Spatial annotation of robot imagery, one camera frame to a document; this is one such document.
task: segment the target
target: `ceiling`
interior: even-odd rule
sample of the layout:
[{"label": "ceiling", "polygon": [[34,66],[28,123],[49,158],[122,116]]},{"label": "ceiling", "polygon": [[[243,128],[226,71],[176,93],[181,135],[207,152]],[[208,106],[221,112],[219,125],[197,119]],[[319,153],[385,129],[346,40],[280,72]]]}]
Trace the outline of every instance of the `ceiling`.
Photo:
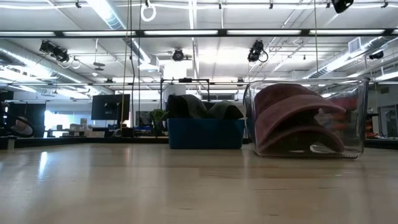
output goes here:
[{"label": "ceiling", "polygon": [[[116,14],[127,24],[127,10],[124,7],[127,1],[109,0],[114,3]],[[161,0],[150,1],[151,4],[163,4],[170,7],[188,7],[192,0]],[[326,8],[326,1],[317,1],[316,12],[311,9],[313,1],[309,0],[275,0],[273,9],[239,8],[239,4],[265,4],[263,0],[222,0],[223,10],[218,9],[219,0],[197,0],[197,15],[190,25],[190,13],[188,9],[174,9],[170,7],[156,7],[157,14],[150,22],[141,20],[140,7],[132,7],[132,29],[314,29],[315,21],[319,29],[369,29],[391,28],[398,26],[398,13],[394,3],[381,8],[383,1],[355,0],[354,4],[346,12],[336,15],[333,8]],[[74,6],[72,0],[0,0],[4,6],[25,6],[26,9],[6,9],[0,7],[1,30],[108,30],[109,27],[91,7],[66,7],[62,9],[38,9],[28,10],[29,7],[40,6]],[[281,5],[297,7],[297,9],[278,8]],[[217,6],[217,8],[203,9],[205,6]],[[150,9],[145,11],[150,16]],[[215,81],[229,82],[244,77],[246,81],[262,80],[266,78],[303,78],[308,71],[330,60],[335,55],[348,48],[348,42],[356,37],[197,37],[198,46],[198,77],[210,78]],[[268,46],[268,62],[261,66],[252,66],[247,57],[249,48],[256,39],[261,39]],[[6,39],[6,41],[22,47],[46,60],[56,62],[53,58],[39,51],[43,40],[67,49],[72,57],[81,62],[78,69],[68,68],[71,72],[85,77],[93,82],[104,82],[107,78],[122,78],[133,76],[140,72],[142,81],[151,82],[160,80],[159,73],[149,73],[137,69],[137,57],[133,57],[133,65],[130,60],[125,61],[126,44],[121,39],[99,39],[96,52],[95,39]],[[168,38],[141,38],[137,40],[142,49],[148,55],[156,55],[161,65],[173,63],[169,52],[176,48],[182,49],[189,55],[187,75],[193,77],[192,55],[193,44],[190,37]],[[391,42],[384,51],[382,60],[390,60],[396,56],[397,44]],[[92,75],[94,61],[105,63],[103,72]],[[330,73],[328,77],[344,77],[362,71],[365,68],[377,66],[381,60],[365,60],[358,57],[349,64]]]}]

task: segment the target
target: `monitor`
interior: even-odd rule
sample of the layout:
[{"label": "monitor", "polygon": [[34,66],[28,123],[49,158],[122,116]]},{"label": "monitor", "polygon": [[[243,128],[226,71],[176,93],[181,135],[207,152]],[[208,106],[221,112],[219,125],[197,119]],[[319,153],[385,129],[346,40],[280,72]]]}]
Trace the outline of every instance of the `monitor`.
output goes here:
[{"label": "monitor", "polygon": [[123,121],[128,120],[130,112],[130,95],[127,94],[93,96],[93,106],[91,107],[91,120],[121,121],[123,96]]}]

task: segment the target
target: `blue container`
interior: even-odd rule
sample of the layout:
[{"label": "blue container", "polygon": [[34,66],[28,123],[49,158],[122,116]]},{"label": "blue container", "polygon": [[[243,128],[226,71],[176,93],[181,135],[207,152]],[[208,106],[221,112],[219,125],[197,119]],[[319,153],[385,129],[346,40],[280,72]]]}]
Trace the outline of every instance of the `blue container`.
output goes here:
[{"label": "blue container", "polygon": [[240,149],[244,121],[220,119],[170,118],[171,149]]}]

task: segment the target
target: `metal frame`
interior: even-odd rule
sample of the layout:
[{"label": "metal frame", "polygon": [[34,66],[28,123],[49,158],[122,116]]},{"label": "metal frame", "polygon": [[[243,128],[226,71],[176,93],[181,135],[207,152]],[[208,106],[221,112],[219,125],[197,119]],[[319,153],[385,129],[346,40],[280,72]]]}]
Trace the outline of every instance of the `metal frame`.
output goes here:
[{"label": "metal frame", "polygon": [[[215,34],[170,34],[170,35],[147,35],[145,31],[171,31],[171,32],[190,32],[190,31],[217,31]],[[270,32],[269,34],[229,34],[228,31],[238,31],[238,30],[250,30],[250,31],[260,31],[260,30],[273,30],[275,33]],[[281,34],[280,31],[286,32],[289,30],[300,30],[298,34]],[[126,31],[126,35],[101,35],[101,32],[120,32],[120,30],[0,30],[0,39],[96,39],[96,38],[161,38],[161,37],[315,37],[315,34],[310,34],[310,30],[315,29],[169,29],[169,30],[132,30],[135,35],[130,35],[130,30]],[[317,29],[317,31],[323,30],[343,30],[350,31],[347,34],[317,34],[317,37],[379,37],[379,36],[398,36],[397,28],[373,28],[373,29]],[[369,33],[358,34],[356,31],[359,30],[369,30]],[[372,33],[372,30],[384,30],[381,34]],[[2,32],[7,32],[9,35],[1,35]],[[51,35],[34,35],[35,32],[53,32],[54,36]],[[66,36],[64,32],[98,32],[98,35],[77,35],[77,36]]]},{"label": "metal frame", "polygon": [[183,83],[183,84],[190,84],[192,82],[198,82],[197,85],[201,85],[201,83],[200,83],[201,81],[202,82],[207,82],[207,96],[208,96],[207,101],[210,102],[210,79],[208,79],[208,78],[200,78],[200,79],[188,78],[187,79],[188,82],[183,82],[182,80],[184,80],[184,79],[179,79],[179,80],[161,79],[160,80],[160,109],[161,110],[163,109],[163,83],[165,81],[171,81],[170,85],[174,85],[173,81],[176,81],[176,82],[179,82],[179,83]]}]

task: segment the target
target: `ductwork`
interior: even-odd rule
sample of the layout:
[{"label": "ductwork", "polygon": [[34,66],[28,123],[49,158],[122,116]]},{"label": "ductwork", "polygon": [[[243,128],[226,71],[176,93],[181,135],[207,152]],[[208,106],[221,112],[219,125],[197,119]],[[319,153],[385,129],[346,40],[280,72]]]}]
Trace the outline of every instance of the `ductwork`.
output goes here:
[{"label": "ductwork", "polygon": [[[114,5],[109,0],[87,0],[87,3],[95,10],[95,12],[104,20],[104,22],[112,30],[126,30],[127,27],[114,10]],[[150,57],[138,46],[133,38],[122,39],[127,46],[131,48],[142,64],[150,64]]]},{"label": "ductwork", "polygon": [[[67,69],[63,69],[56,63],[53,63],[47,59],[42,59],[42,57],[39,57],[36,54],[24,50],[23,48],[6,40],[0,40],[0,54],[7,55],[9,58],[13,58],[15,62],[18,62],[18,64],[23,64],[21,68],[26,68],[26,70],[29,70],[29,72],[39,77],[59,77],[60,80],[63,82],[72,83],[92,82],[87,78],[84,78]],[[100,93],[114,94],[114,91],[103,86],[93,86],[93,88],[95,88]]]},{"label": "ductwork", "polygon": [[358,57],[363,57],[364,55],[371,55],[376,53],[380,48],[385,47],[388,43],[396,40],[396,37],[359,37],[359,39],[353,40],[356,41],[356,50],[353,50],[351,47],[351,43],[349,43],[349,48],[343,52],[340,52],[338,55],[334,56],[333,58],[323,62],[318,68],[313,68],[310,70],[308,75],[305,78],[319,78],[323,75],[326,75],[338,68],[341,68],[354,60]]}]

